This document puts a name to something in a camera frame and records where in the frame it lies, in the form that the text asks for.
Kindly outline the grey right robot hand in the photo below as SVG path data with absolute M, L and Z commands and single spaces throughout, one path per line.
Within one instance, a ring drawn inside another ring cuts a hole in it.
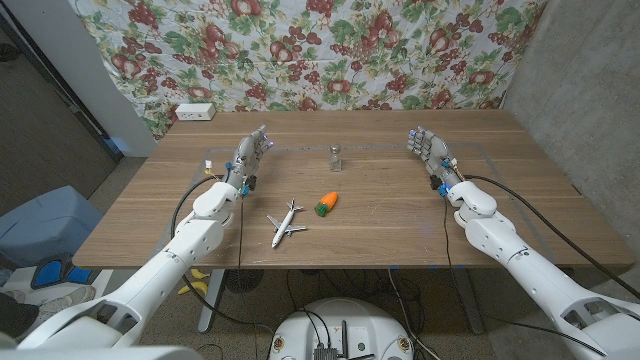
M 407 149 L 424 162 L 433 190 L 447 193 L 453 186 L 465 181 L 458 169 L 457 159 L 447 144 L 432 131 L 421 126 L 411 129 Z

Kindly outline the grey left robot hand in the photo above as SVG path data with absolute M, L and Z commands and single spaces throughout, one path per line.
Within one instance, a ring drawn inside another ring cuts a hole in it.
M 243 190 L 246 181 L 257 173 L 263 155 L 272 147 L 266 125 L 261 125 L 244 137 L 229 162 L 225 182 L 238 191 Z

